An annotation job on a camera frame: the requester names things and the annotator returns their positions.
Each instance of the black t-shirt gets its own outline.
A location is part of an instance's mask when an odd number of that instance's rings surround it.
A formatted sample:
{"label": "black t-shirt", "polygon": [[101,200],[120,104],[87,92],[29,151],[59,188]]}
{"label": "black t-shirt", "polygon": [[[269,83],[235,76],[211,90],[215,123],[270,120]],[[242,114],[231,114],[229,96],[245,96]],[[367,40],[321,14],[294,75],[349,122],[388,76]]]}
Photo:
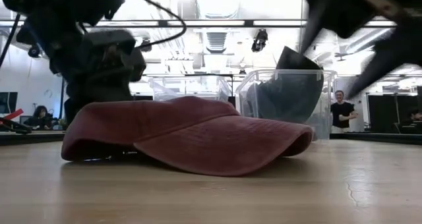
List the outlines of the black t-shirt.
{"label": "black t-shirt", "polygon": [[344,102],[343,104],[334,103],[331,105],[332,126],[338,128],[349,128],[349,120],[340,121],[340,115],[349,116],[351,112],[355,111],[355,106],[351,103]]}

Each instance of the cap brim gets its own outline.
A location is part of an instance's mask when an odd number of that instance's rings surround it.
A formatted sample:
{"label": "cap brim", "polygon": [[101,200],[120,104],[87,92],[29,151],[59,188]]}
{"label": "cap brim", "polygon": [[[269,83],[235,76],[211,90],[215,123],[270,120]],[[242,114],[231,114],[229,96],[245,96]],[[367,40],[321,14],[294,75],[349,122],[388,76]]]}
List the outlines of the cap brim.
{"label": "cap brim", "polygon": [[240,176],[304,152],[312,137],[305,125],[227,116],[135,142],[135,148],[184,171]]}

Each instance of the baseball cap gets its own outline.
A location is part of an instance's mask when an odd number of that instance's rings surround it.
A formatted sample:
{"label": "baseball cap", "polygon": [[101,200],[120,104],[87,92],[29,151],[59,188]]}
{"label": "baseball cap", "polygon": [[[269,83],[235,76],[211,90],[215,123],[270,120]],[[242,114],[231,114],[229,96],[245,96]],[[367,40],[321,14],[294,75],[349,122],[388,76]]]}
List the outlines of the baseball cap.
{"label": "baseball cap", "polygon": [[304,152],[309,126],[242,117],[230,103],[198,97],[90,103],[69,126],[61,156],[100,159],[136,151],[190,173],[240,176]]}

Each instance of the security camera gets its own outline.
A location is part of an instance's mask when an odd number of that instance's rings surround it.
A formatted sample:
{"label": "security camera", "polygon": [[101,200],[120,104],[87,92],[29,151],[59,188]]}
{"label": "security camera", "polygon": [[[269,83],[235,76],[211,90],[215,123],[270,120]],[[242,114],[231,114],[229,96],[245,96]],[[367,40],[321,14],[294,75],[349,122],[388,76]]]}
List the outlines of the security camera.
{"label": "security camera", "polygon": [[38,45],[33,45],[33,46],[31,46],[31,48],[28,50],[28,55],[29,55],[29,57],[31,57],[31,58],[35,58],[35,59],[40,58],[40,57],[41,57],[40,53],[41,53],[41,50],[40,50],[40,48],[38,47]]}
{"label": "security camera", "polygon": [[252,44],[252,52],[261,52],[265,45],[266,41],[268,40],[268,33],[265,29],[260,29],[258,34],[255,36]]}
{"label": "security camera", "polygon": [[140,44],[140,50],[142,52],[150,52],[152,50],[152,45],[145,47],[145,45],[148,45],[150,43],[151,41],[149,39],[142,40],[142,43]]}

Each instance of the transparent box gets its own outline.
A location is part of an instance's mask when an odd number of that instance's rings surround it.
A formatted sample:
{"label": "transparent box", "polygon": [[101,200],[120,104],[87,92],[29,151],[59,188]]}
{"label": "transparent box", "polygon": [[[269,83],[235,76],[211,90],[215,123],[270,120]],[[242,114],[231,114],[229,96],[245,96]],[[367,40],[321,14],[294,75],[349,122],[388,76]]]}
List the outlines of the transparent box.
{"label": "transparent box", "polygon": [[314,140],[327,140],[335,75],[327,70],[255,70],[236,89],[236,108],[246,117],[309,125]]}
{"label": "transparent box", "polygon": [[154,101],[165,101],[182,96],[197,96],[204,99],[228,101],[231,90],[224,77],[163,76],[149,80]]}

